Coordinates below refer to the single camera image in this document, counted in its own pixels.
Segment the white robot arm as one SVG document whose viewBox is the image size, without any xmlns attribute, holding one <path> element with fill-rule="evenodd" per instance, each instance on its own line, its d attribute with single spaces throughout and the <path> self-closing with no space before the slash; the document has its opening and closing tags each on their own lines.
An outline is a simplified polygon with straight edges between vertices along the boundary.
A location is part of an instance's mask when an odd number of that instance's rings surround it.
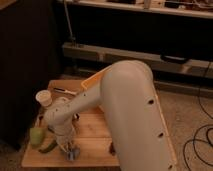
<svg viewBox="0 0 213 171">
<path fill-rule="evenodd" d="M 45 112 L 57 136 L 73 115 L 102 106 L 122 171 L 177 171 L 177 160 L 153 83 L 140 61 L 112 64 L 102 78 L 73 100 Z"/>
</svg>

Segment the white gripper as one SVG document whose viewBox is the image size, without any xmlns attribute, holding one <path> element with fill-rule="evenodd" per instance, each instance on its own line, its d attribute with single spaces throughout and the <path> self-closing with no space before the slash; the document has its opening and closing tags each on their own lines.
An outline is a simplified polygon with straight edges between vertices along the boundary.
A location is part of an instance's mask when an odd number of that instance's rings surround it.
<svg viewBox="0 0 213 171">
<path fill-rule="evenodd" d="M 76 131 L 74 129 L 70 129 L 67 132 L 55 133 L 56 142 L 63 152 L 69 153 L 71 149 L 74 147 L 75 135 Z"/>
</svg>

